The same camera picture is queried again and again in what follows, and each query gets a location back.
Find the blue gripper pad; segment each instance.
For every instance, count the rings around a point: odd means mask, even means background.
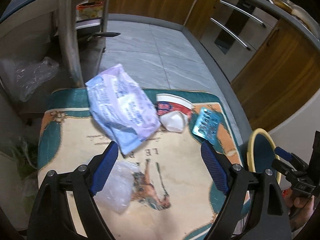
[[[104,155],[104,157],[92,176],[92,186],[90,187],[90,191],[94,196],[97,192],[103,189],[104,184],[106,183],[112,170],[112,167],[118,158],[118,152],[118,145],[113,141],[103,152],[102,155]]]
[[[292,161],[292,155],[291,153],[285,151],[284,149],[280,147],[275,148],[275,154],[286,160],[287,162]]]
[[[207,169],[217,189],[224,195],[226,195],[229,191],[227,180],[228,176],[215,157],[215,154],[218,153],[213,153],[208,143],[208,141],[204,141],[201,144],[201,157],[204,161],[205,166],[207,166]]]

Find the gray floor tile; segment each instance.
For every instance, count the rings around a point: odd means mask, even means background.
[[[108,32],[121,33],[117,37],[106,40],[106,48],[108,50],[158,54],[158,49],[148,24],[110,21],[108,22]]]
[[[190,60],[161,56],[171,89],[199,90],[216,95],[226,111],[231,128],[238,144],[242,144],[242,138],[236,124],[236,120],[230,107],[223,96],[218,84],[214,80],[207,66]]]
[[[150,26],[160,55],[203,63],[201,57],[180,31]]]
[[[170,88],[159,55],[133,51],[106,51],[102,56],[100,72],[119,63],[143,88]]]

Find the yellow rim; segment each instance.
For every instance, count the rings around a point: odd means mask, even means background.
[[[258,128],[256,130],[254,130],[249,138],[248,150],[247,150],[248,168],[249,168],[249,171],[252,171],[252,172],[256,172],[256,167],[254,165],[254,157],[253,157],[253,145],[254,145],[255,138],[258,134],[262,134],[268,140],[268,142],[272,146],[273,150],[276,148],[276,145],[275,145],[273,139],[265,130],[263,130],[262,128]],[[276,157],[276,159],[280,160],[280,157],[278,155],[275,154],[275,157]],[[279,172],[277,172],[276,177],[277,177],[278,184],[280,184],[281,174]]]

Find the countertop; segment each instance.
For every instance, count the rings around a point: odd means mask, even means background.
[[[300,30],[306,38],[308,38],[313,45],[319,49],[320,51],[320,41],[300,22],[298,21],[295,17],[290,15],[289,13],[285,12],[278,6],[270,3],[267,0],[248,0],[251,2],[253,5],[259,6],[269,12],[270,14],[273,14],[275,16],[281,17],[291,24],[293,24],[298,30]]]

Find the metal screw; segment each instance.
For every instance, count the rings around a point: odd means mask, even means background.
[[[233,167],[233,169],[236,170],[236,171],[241,170],[241,165],[240,165],[240,164],[237,164],[237,163],[236,163],[236,164],[233,164],[232,167]]]
[[[80,165],[78,171],[85,171],[87,169],[87,165]]]
[[[272,170],[270,170],[270,169],[266,169],[266,170],[265,170],[265,173],[266,173],[267,175],[269,175],[269,176],[273,174]]]
[[[48,171],[47,175],[48,175],[49,177],[51,177],[51,176],[54,175],[54,172],[55,172],[54,170]]]

